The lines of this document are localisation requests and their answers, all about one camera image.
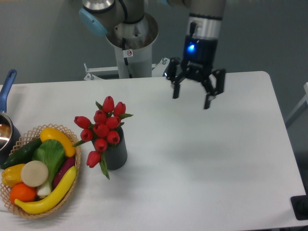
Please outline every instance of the warning sticker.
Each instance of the warning sticker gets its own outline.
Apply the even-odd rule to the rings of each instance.
[[[124,56],[124,58],[132,57],[133,56],[133,50],[130,49],[130,50],[123,51],[123,56]]]

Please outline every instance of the yellow squash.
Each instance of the yellow squash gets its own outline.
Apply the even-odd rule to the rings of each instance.
[[[42,142],[46,140],[57,140],[63,145],[66,157],[72,157],[75,155],[76,150],[74,147],[72,147],[73,143],[66,135],[64,135],[64,133],[62,133],[58,129],[45,128],[40,133],[39,138]]]
[[[57,187],[44,199],[34,202],[22,202],[15,199],[15,204],[21,207],[25,212],[29,214],[44,213],[54,208],[66,195],[70,187],[72,186],[75,177],[77,175],[77,169],[72,166],[64,174],[63,178]]]
[[[2,182],[3,184],[14,187],[16,184],[23,182],[21,180],[21,169],[25,166],[25,164],[14,165],[12,167],[6,168],[2,172]]]

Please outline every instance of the pot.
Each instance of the pot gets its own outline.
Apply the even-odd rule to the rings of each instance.
[[[10,70],[0,91],[0,165],[6,161],[20,137],[18,129],[6,115],[7,98],[16,75],[16,70]]]

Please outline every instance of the orange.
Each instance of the orange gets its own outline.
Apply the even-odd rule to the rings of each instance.
[[[15,199],[18,199],[22,202],[32,202],[35,201],[37,196],[37,191],[33,187],[29,187],[24,183],[16,184],[10,193],[10,201],[14,205]]]

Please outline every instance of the blue led light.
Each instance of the blue led light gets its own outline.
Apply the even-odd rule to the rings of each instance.
[[[194,44],[190,44],[187,48],[188,52],[194,52],[195,51],[195,47]]]

